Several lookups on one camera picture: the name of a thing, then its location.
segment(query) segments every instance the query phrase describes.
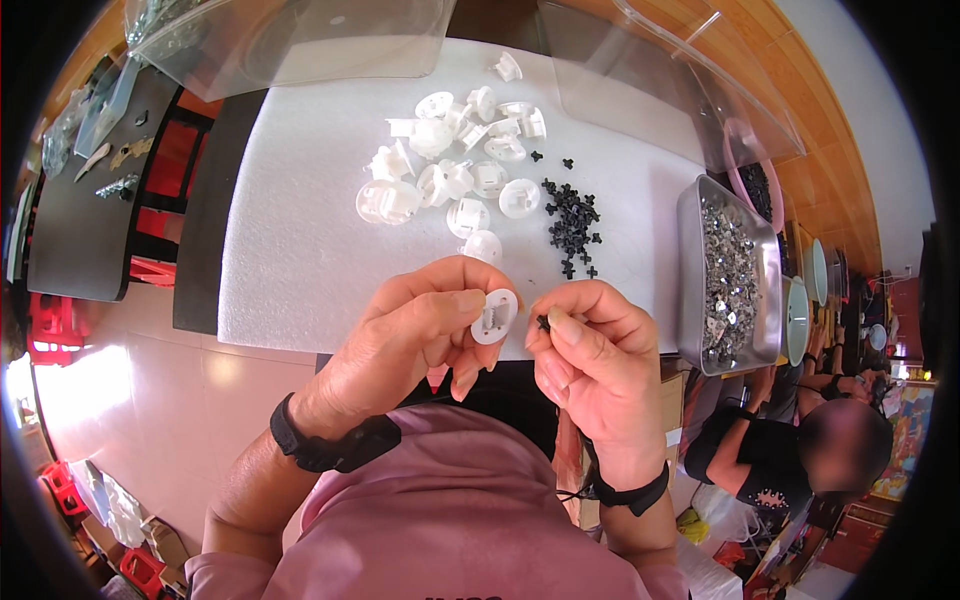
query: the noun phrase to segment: woman's right hand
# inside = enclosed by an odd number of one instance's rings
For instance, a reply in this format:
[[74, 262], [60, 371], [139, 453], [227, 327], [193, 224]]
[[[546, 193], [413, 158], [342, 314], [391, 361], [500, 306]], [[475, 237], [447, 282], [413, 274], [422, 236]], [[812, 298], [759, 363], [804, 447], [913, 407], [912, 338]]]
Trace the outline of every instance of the woman's right hand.
[[531, 306], [526, 347], [540, 390], [593, 440], [605, 482], [622, 492], [660, 475], [660, 353], [645, 310], [603, 281], [567, 283]]

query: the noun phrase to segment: black t-shirt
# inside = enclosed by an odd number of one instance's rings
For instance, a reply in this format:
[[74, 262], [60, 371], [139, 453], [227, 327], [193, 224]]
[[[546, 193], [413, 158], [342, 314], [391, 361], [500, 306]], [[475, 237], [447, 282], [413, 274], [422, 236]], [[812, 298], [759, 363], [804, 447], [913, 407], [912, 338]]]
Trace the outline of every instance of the black t-shirt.
[[[707, 466], [713, 460], [724, 435], [738, 419], [738, 408], [714, 413], [697, 439], [690, 443], [684, 459], [687, 474], [705, 483]], [[736, 499], [758, 507], [789, 512], [796, 516], [813, 495], [806, 470], [800, 462], [798, 427], [775, 420], [757, 419], [750, 423], [736, 462], [750, 465], [750, 473]]]

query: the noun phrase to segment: black wrist strap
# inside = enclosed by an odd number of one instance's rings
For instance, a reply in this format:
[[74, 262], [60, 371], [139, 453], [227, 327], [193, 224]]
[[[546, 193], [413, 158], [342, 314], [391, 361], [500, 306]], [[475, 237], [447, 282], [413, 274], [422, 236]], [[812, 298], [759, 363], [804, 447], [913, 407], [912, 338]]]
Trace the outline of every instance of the black wrist strap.
[[750, 411], [748, 411], [748, 410], [745, 409], [745, 408], [737, 408], [737, 409], [736, 409], [736, 415], [737, 415], [738, 417], [740, 417], [741, 419], [746, 419], [746, 420], [749, 420], [749, 421], [756, 420], [756, 413], [751, 413]]
[[643, 515], [666, 492], [670, 481], [670, 467], [663, 461], [663, 471], [647, 485], [636, 490], [617, 492], [600, 477], [600, 469], [593, 470], [593, 491], [604, 506], [629, 506], [634, 516]]
[[287, 417], [291, 397], [292, 393], [287, 395], [270, 416], [270, 433], [283, 455], [292, 455], [303, 470], [322, 473], [336, 469], [349, 473], [400, 443], [400, 428], [386, 415], [364, 420], [337, 442], [307, 438]]
[[840, 381], [841, 377], [843, 377], [843, 375], [840, 373], [834, 375], [829, 384], [820, 389], [820, 396], [823, 396], [824, 400], [830, 401], [835, 400], [838, 397], [846, 397], [846, 395], [841, 392], [840, 388], [837, 386], [837, 382]]

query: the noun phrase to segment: white plastic bowl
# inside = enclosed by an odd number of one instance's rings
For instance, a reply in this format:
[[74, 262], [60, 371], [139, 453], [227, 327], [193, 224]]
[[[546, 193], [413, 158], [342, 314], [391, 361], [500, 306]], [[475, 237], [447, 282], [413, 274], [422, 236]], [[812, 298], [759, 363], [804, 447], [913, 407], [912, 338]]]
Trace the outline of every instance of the white plastic bowl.
[[821, 305], [827, 303], [827, 258], [820, 240], [804, 248], [804, 283], [806, 293]]
[[804, 360], [809, 330], [810, 306], [806, 303], [804, 281], [798, 276], [783, 278], [783, 335], [780, 352], [796, 367]]

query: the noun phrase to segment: white tile floor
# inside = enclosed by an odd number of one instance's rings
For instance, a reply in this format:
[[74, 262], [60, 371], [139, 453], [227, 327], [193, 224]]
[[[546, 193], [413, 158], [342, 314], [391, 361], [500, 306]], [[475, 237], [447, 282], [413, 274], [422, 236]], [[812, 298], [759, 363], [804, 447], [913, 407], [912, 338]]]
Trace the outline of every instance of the white tile floor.
[[69, 367], [36, 367], [54, 448], [89, 458], [197, 553], [208, 500], [276, 404], [313, 376], [316, 355], [176, 330], [173, 290], [155, 286], [132, 283], [122, 302], [87, 308], [91, 348]]

